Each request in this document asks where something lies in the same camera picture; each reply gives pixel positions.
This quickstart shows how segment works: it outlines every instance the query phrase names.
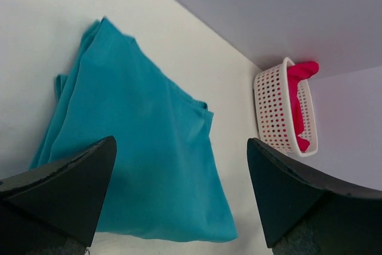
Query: plastic basket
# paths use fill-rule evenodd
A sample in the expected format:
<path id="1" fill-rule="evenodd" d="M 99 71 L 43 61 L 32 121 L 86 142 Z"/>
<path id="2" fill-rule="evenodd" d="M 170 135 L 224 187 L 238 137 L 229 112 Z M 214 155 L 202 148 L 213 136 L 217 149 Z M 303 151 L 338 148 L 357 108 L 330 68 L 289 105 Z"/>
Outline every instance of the plastic basket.
<path id="1" fill-rule="evenodd" d="M 282 64 L 259 73 L 254 81 L 254 98 L 259 138 L 271 147 L 298 156 L 310 156 L 317 152 L 317 130 L 312 97 L 306 80 L 298 85 L 298 99 L 304 121 L 300 137 L 310 146 L 302 152 L 297 144 L 289 97 L 287 68 L 295 65 L 285 58 Z"/>

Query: teal cloth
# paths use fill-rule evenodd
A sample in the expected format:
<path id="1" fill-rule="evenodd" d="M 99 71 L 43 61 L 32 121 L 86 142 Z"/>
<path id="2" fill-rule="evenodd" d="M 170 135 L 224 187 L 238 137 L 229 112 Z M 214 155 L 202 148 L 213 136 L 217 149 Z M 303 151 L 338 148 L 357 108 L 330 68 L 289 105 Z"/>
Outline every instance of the teal cloth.
<path id="1" fill-rule="evenodd" d="M 212 113 L 134 38 L 96 21 L 55 88 L 57 107 L 31 168 L 113 135 L 118 151 L 97 231 L 181 242 L 237 237 L 212 154 Z"/>

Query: white table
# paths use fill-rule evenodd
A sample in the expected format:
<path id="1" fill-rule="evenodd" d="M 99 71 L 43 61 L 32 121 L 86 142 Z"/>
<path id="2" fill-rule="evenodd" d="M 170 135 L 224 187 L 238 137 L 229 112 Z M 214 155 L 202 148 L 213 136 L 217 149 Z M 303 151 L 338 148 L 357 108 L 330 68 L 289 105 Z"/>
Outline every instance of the white table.
<path id="1" fill-rule="evenodd" d="M 97 234 L 92 255 L 271 254 L 250 182 L 247 138 L 256 136 L 258 68 L 174 0 L 0 0 L 0 178 L 26 171 L 55 106 L 81 34 L 107 15 L 179 86 L 215 112 L 211 140 L 239 238 L 174 243 Z"/>

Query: cloth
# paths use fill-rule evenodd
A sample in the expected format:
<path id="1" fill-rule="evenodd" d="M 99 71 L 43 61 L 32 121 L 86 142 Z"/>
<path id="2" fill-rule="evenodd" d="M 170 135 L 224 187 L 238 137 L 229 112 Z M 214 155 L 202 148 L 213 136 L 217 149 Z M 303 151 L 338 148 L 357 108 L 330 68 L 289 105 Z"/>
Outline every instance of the cloth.
<path id="1" fill-rule="evenodd" d="M 299 135 L 304 132 L 303 113 L 301 112 L 300 101 L 298 100 L 298 83 L 302 80 L 309 79 L 317 74 L 319 65 L 317 62 L 309 61 L 299 63 L 287 69 L 286 74 L 288 77 L 289 96 L 291 99 L 292 117 L 294 124 L 294 131 L 296 133 L 297 144 L 302 152 L 308 150 L 310 142 L 301 138 Z"/>
<path id="2" fill-rule="evenodd" d="M 31 167 L 113 135 L 118 151 L 97 231 L 172 241 L 237 237 L 212 154 L 212 113 L 134 38 L 108 19 L 96 21 L 55 87 L 57 107 Z"/>

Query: red cloth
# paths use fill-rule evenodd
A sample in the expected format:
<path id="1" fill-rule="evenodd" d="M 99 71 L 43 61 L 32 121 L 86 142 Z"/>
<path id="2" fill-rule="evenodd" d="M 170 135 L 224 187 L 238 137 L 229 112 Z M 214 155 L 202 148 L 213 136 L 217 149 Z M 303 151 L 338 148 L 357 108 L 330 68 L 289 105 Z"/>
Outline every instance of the red cloth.
<path id="1" fill-rule="evenodd" d="M 298 83 L 302 80 L 309 79 L 314 74 L 317 74 L 318 70 L 318 63 L 309 61 L 291 66 L 286 72 L 288 75 L 289 96 L 291 98 L 294 131 L 296 133 L 298 147 L 302 152 L 308 150 L 310 142 L 299 136 L 304 131 L 304 121 L 300 101 L 297 96 Z"/>

